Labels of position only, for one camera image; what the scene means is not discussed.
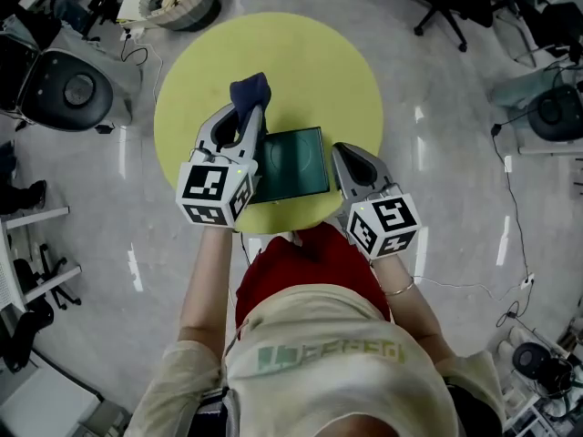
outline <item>white basket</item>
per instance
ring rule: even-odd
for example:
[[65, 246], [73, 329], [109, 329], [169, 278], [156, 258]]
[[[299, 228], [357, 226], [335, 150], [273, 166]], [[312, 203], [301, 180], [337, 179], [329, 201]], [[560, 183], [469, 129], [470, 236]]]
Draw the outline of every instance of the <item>white basket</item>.
[[139, 0], [139, 13], [149, 22], [174, 31], [198, 30], [206, 27], [220, 11], [219, 0], [180, 0], [167, 12], [150, 16], [153, 0]]

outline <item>round speaker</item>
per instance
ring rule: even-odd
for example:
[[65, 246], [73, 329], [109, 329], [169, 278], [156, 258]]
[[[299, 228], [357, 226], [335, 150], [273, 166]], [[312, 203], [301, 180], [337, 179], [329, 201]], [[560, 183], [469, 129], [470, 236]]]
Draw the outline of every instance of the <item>round speaker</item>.
[[65, 84], [65, 100], [72, 107], [86, 105], [95, 92], [95, 83], [88, 75], [78, 74]]
[[512, 364], [525, 377], [535, 380], [542, 366], [550, 361], [550, 352], [542, 345], [527, 342], [520, 345], [512, 355]]

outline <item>grey floor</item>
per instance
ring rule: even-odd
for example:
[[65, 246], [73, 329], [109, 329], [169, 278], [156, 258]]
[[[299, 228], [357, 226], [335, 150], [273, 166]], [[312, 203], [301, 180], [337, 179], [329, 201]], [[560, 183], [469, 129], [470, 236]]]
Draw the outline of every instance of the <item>grey floor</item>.
[[[489, 129], [505, 114], [487, 100], [498, 82], [528, 71], [508, 55], [524, 49], [514, 37], [503, 44], [501, 25], [460, 21], [468, 39], [458, 52], [453, 31], [436, 17], [424, 37], [413, 26], [425, 8], [411, 0], [223, 0], [220, 21], [263, 11], [306, 15], [343, 34], [370, 64], [384, 102], [381, 157], [414, 196], [426, 226], [426, 249], [407, 254], [415, 275], [456, 286], [482, 283], [496, 298], [524, 277], [514, 207], [492, 148]], [[95, 31], [114, 53], [120, 29]], [[164, 59], [162, 79], [197, 34], [152, 30]], [[94, 131], [59, 133], [31, 126], [15, 135], [19, 180], [49, 182], [48, 206], [67, 203], [66, 218], [39, 226], [39, 238], [82, 265], [70, 283], [83, 306], [59, 311], [37, 348], [109, 399], [133, 410], [165, 346], [174, 340], [182, 296], [196, 257], [201, 229], [189, 226], [174, 204], [153, 142], [152, 87], [159, 61], [144, 66], [143, 92], [133, 125], [110, 136]], [[3, 137], [14, 133], [8, 125]], [[526, 252], [536, 285], [522, 318], [556, 338], [577, 308], [583, 290], [583, 206], [572, 189], [573, 158], [518, 157], [511, 133], [499, 137], [511, 155], [511, 179], [520, 207]], [[507, 251], [500, 251], [507, 238]], [[234, 245], [231, 285], [246, 263]], [[480, 288], [457, 289], [419, 280], [447, 340], [459, 354], [496, 344], [496, 320], [514, 299], [502, 302]]]

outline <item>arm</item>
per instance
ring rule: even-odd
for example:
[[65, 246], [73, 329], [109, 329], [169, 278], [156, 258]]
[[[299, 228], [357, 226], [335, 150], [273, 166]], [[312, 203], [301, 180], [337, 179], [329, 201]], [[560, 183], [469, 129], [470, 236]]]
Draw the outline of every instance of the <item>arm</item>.
[[225, 347], [232, 230], [205, 227], [180, 314], [179, 340], [195, 340], [217, 358]]
[[[386, 293], [406, 288], [411, 276], [398, 256], [388, 256], [373, 262], [374, 271]], [[394, 322], [407, 332], [427, 352], [434, 364], [455, 354], [442, 335], [439, 322], [416, 286], [389, 298]]]
[[231, 229], [206, 227], [180, 315], [178, 343], [170, 346], [134, 412], [128, 437], [174, 435], [217, 387], [225, 343]]

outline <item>wire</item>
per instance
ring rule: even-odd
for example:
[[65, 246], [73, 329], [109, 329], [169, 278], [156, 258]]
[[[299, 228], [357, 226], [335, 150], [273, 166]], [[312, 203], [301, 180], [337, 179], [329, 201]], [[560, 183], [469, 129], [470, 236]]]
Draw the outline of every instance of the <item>wire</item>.
[[[498, 152], [498, 147], [496, 145], [496, 135], [497, 135], [497, 132], [495, 133], [495, 129], [492, 128], [492, 144], [494, 145], [494, 151], [496, 152], [496, 155], [500, 159], [500, 163], [502, 164], [502, 167], [504, 168], [504, 172], [506, 174], [506, 183], [507, 183], [508, 192], [510, 193], [510, 196], [512, 197], [512, 201], [514, 202], [515, 220], [517, 221], [518, 232], [520, 235], [520, 247], [522, 249], [522, 260], [523, 260], [523, 263], [525, 265], [526, 278], [528, 279], [528, 277], [530, 276], [530, 270], [528, 269], [528, 263], [527, 263], [527, 252], [525, 249], [525, 237], [524, 237], [524, 233], [522, 231], [522, 225], [520, 225], [520, 217], [518, 214], [518, 203], [517, 203], [517, 199], [514, 196], [514, 193], [512, 192], [512, 187], [510, 186], [510, 173], [506, 169], [506, 164], [504, 163], [504, 159], [502, 158], [502, 156]], [[508, 319], [508, 318], [518, 319], [518, 318], [525, 315], [525, 312], [527, 312], [527, 309], [528, 309], [528, 305], [530, 304], [530, 295], [532, 295], [532, 289], [534, 286], [535, 286], [535, 281], [532, 280], [530, 282], [530, 288], [528, 289], [527, 305], [522, 310], [522, 312], [520, 312], [520, 302], [518, 300], [514, 301], [510, 305], [508, 310], [504, 314], [502, 314], [502, 316], [500, 316], [500, 319], [498, 319], [498, 321], [496, 322], [497, 328], [502, 327], [502, 325], [504, 325], [504, 322], [506, 322], [506, 319]]]
[[229, 285], [229, 303], [230, 303], [230, 306], [231, 306], [233, 309], [236, 309], [236, 307], [235, 307], [235, 301], [233, 301], [233, 295], [232, 295], [232, 293], [230, 292], [230, 285]]
[[136, 66], [140, 66], [140, 65], [144, 65], [146, 63], [146, 60], [148, 60], [148, 50], [145, 47], [140, 47], [140, 48], [136, 48], [135, 50], [132, 50], [131, 52], [129, 52], [126, 56], [124, 56], [124, 52], [126, 50], [126, 44], [128, 43], [128, 39], [129, 39], [129, 35], [126, 36], [126, 40], [124, 40], [124, 46], [121, 48], [121, 54], [119, 56], [119, 58], [121, 58], [122, 62], [125, 62], [128, 60], [128, 58], [130, 58], [133, 54], [143, 50], [144, 52], [146, 52], [146, 56], [144, 57], [144, 59], [137, 63]]
[[504, 172], [506, 173], [506, 183], [508, 185], [508, 192], [510, 193], [510, 196], [512, 197], [512, 201], [514, 202], [515, 220], [517, 221], [518, 230], [520, 232], [520, 245], [522, 247], [522, 258], [523, 258], [523, 262], [524, 262], [524, 265], [525, 265], [525, 273], [526, 273], [526, 276], [528, 277], [528, 275], [530, 274], [530, 271], [528, 270], [527, 254], [525, 252], [525, 238], [524, 238], [524, 233], [522, 231], [522, 226], [520, 225], [520, 218], [518, 216], [517, 199], [515, 198], [514, 193], [512, 192], [512, 187], [510, 186], [510, 174], [508, 173], [508, 170], [506, 170], [506, 164], [504, 162], [504, 159], [502, 158], [502, 156], [498, 152], [498, 147], [496, 145], [496, 140], [495, 140], [494, 137], [492, 137], [492, 144], [494, 145], [494, 151], [496, 152], [496, 155], [500, 159], [500, 163], [502, 164], [502, 167], [504, 168]]
[[578, 65], [576, 63], [574, 63], [573, 65], [567, 65], [567, 66], [562, 66], [561, 68], [558, 69], [557, 73], [555, 74], [555, 77], [553, 77], [553, 84], [552, 84], [552, 88], [555, 88], [555, 84], [557, 82], [557, 78], [558, 76], [563, 72], [563, 71], [579, 71], [579, 69], [583, 69], [582, 65]]
[[245, 244], [243, 243], [243, 233], [239, 234], [240, 236], [240, 246], [243, 248], [243, 252], [245, 253], [245, 259], [247, 260], [247, 267], [251, 266], [251, 262], [249, 261], [249, 254], [247, 254], [247, 250], [245, 249]]
[[154, 97], [154, 105], [157, 105], [158, 99], [156, 98], [156, 87], [158, 86], [158, 82], [160, 80], [160, 74], [162, 73], [162, 67], [164, 66], [164, 61], [162, 60], [162, 57], [160, 55], [158, 55], [158, 52], [156, 52], [156, 50], [154, 50], [154, 47], [152, 46], [152, 44], [138, 44], [136, 41], [134, 41], [134, 44], [136, 46], [141, 46], [141, 47], [148, 46], [152, 50], [153, 54], [160, 61], [160, 68], [158, 69], [158, 74], [156, 76], [156, 82], [154, 83], [154, 87], [152, 88], [152, 96]]
[[545, 69], [543, 69], [543, 71], [548, 71], [549, 69], [551, 69], [551, 68], [553, 67], [553, 65], [557, 65], [557, 64], [559, 64], [559, 63], [561, 63], [561, 62], [564, 62], [564, 61], [565, 61], [565, 60], [567, 60], [567, 59], [568, 59], [568, 54], [565, 54], [565, 55], [563, 55], [561, 58], [558, 58], [557, 60], [555, 60], [554, 62], [552, 62], [552, 63], [549, 63], [549, 64], [548, 64], [548, 65], [545, 67]]
[[439, 281], [435, 281], [433, 279], [428, 279], [427, 277], [422, 277], [421, 275], [413, 275], [414, 279], [423, 279], [423, 280], [427, 280], [427, 281], [431, 281], [432, 283], [434, 283], [435, 285], [439, 285], [440, 287], [447, 287], [447, 288], [481, 288], [482, 290], [485, 290], [488, 294], [488, 296], [496, 301], [496, 302], [501, 302], [506, 296], [508, 296], [510, 294], [511, 291], [514, 290], [518, 290], [520, 288], [520, 285], [516, 285], [515, 287], [510, 287], [506, 293], [504, 294], [504, 296], [502, 298], [496, 298], [493, 294], [492, 291], [490, 291], [490, 288], [482, 285], [481, 283], [476, 283], [474, 285], [452, 285], [449, 283], [441, 283]]

